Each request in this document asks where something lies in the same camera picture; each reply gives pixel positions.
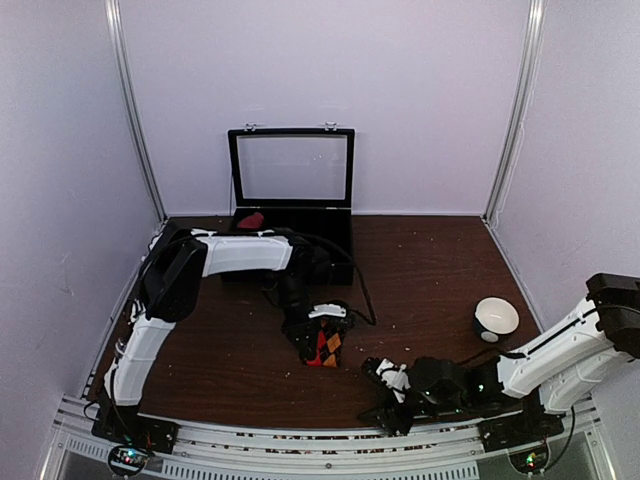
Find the black red orange argyle sock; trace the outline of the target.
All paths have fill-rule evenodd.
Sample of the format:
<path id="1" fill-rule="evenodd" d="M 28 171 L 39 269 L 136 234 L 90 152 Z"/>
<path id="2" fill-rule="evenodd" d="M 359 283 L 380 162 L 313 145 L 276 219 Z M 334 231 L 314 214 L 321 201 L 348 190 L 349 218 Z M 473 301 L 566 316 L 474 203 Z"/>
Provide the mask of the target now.
<path id="1" fill-rule="evenodd" d="M 303 359 L 307 366 L 339 368 L 346 330 L 343 327 L 322 321 L 317 335 L 316 356 L 312 360 Z"/>

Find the maroon purple striped sock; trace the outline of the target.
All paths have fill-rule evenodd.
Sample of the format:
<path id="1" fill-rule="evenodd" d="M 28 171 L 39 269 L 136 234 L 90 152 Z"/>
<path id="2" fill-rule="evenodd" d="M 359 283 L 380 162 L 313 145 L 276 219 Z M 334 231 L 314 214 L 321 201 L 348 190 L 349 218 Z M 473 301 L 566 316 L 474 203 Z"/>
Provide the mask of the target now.
<path id="1" fill-rule="evenodd" d="M 255 212 L 242 220 L 240 220 L 236 227 L 243 231 L 259 231 L 264 224 L 264 216 L 260 212 Z"/>

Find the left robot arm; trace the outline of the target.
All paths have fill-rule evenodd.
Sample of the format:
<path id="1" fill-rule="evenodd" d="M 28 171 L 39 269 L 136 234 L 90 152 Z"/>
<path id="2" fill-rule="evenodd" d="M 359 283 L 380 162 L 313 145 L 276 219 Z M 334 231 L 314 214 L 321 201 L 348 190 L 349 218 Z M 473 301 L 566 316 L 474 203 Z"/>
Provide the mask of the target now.
<path id="1" fill-rule="evenodd" d="M 138 271 L 129 334 L 117 342 L 104 376 L 98 423 L 123 444 L 143 436 L 138 409 L 151 368 L 169 334 L 196 310 L 202 282 L 221 274 L 270 275 L 284 316 L 282 333 L 302 362 L 339 366 L 355 313 L 342 301 L 312 302 L 307 288 L 332 254 L 352 259 L 328 239 L 285 228 L 222 234 L 167 226 L 150 244 Z"/>

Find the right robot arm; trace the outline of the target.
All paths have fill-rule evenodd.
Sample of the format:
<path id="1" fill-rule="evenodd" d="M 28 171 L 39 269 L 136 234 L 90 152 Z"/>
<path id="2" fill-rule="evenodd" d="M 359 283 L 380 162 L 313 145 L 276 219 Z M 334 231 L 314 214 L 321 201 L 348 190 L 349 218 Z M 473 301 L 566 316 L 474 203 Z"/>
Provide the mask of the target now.
<path id="1" fill-rule="evenodd" d="M 611 371 L 639 357 L 639 280 L 598 273 L 556 325 L 511 351 L 487 349 L 467 362 L 421 356 L 411 365 L 369 357 L 365 377 L 383 390 L 359 420 L 406 435 L 418 420 L 490 418 L 529 405 L 513 419 L 519 440 L 535 440 Z"/>

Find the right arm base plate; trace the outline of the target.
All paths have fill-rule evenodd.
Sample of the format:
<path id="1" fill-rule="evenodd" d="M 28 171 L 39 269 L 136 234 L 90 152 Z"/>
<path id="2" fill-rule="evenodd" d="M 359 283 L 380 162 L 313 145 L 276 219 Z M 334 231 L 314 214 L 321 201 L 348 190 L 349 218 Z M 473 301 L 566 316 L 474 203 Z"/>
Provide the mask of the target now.
<path id="1" fill-rule="evenodd" d="M 499 417 L 482 421 L 477 428 L 485 452 L 511 449 L 564 432 L 562 418 L 548 415 L 541 420 L 532 420 L 524 414 Z"/>

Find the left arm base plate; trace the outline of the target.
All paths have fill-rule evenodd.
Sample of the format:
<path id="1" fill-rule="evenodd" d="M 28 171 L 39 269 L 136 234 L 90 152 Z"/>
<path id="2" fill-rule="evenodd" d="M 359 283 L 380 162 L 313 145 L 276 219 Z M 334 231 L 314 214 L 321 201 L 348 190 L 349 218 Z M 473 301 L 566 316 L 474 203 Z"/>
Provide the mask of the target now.
<path id="1" fill-rule="evenodd" d="M 129 421 L 121 421 L 112 416 L 95 420 L 91 433 L 95 437 L 140 450 L 171 454 L 178 430 L 178 424 L 171 421 L 138 416 Z"/>

